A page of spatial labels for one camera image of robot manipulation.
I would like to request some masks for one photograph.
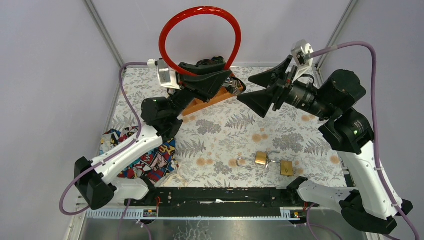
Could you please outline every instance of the table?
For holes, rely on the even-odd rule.
[[[246,83],[247,92],[263,89],[247,81],[249,76],[269,67],[232,67],[235,76]],[[131,103],[141,114],[145,98],[167,96],[160,87],[156,70],[128,68],[124,89]],[[323,139],[318,118],[288,104],[276,112],[270,110],[265,118],[256,115],[235,97],[185,116],[175,137],[178,174],[186,187],[286,187],[298,176],[329,187],[345,187],[340,159]],[[136,126],[136,119],[119,94],[111,128],[122,130]],[[272,158],[291,161],[294,176],[280,175],[280,166],[270,163],[268,170],[236,165],[240,156],[253,157],[257,151],[280,151]],[[167,187],[182,187],[178,178]]]

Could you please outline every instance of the colorful fabric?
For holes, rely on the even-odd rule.
[[[122,132],[111,129],[101,137],[100,155],[110,151],[120,143],[134,135],[139,128],[127,127]],[[165,175],[174,170],[172,162],[175,154],[175,139],[165,142],[158,148],[140,156],[137,160],[126,167],[119,178],[135,179],[147,176],[155,184]]]

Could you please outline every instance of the red tube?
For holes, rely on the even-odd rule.
[[[166,42],[167,42],[168,34],[172,30],[172,28],[174,28],[178,23],[180,23],[184,19],[188,19],[190,17],[196,16],[196,15],[203,15],[203,14],[219,16],[227,20],[227,22],[229,22],[232,28],[234,29],[234,32],[235,32],[234,49],[232,50],[231,56],[229,57],[227,63],[225,64],[224,69],[226,70],[230,69],[231,64],[233,64],[234,59],[236,59],[237,53],[239,52],[240,44],[242,43],[242,30],[240,29],[240,25],[233,15],[231,15],[229,12],[225,11],[224,9],[221,9],[219,7],[214,7],[214,6],[197,6],[197,7],[187,9],[185,11],[178,13],[173,18],[171,18],[171,20],[169,20],[168,23],[166,23],[166,25],[163,27],[159,37],[160,55],[162,55],[162,58],[165,61],[165,63],[168,64],[168,66],[170,66],[179,74],[196,76],[196,74],[186,71],[182,69],[181,67],[179,67],[177,64],[175,64],[171,60],[170,56],[168,56],[168,53],[166,50]]]

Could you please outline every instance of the cable connector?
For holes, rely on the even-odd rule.
[[[157,65],[158,63],[156,62],[156,59],[151,58],[147,61],[147,66],[149,69],[155,69]]]

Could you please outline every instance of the floral pattern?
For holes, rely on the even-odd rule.
[[[247,92],[263,89],[247,78],[268,69],[232,68],[246,83]],[[128,68],[124,89],[138,115],[145,98],[167,96],[166,89],[158,84],[156,71],[149,68]],[[232,97],[181,119],[183,124],[175,137],[175,159],[178,174],[188,187],[286,187],[298,176],[325,186],[346,186],[337,153],[318,131],[322,123],[288,104],[261,118]],[[122,130],[135,126],[136,121],[120,94],[110,127]],[[268,169],[250,161],[240,162],[249,169],[236,165],[240,156],[252,158],[257,151],[272,150],[280,151],[272,158],[293,162],[294,176],[280,175],[277,163],[270,163]],[[178,178],[170,180],[167,186],[182,187]]]

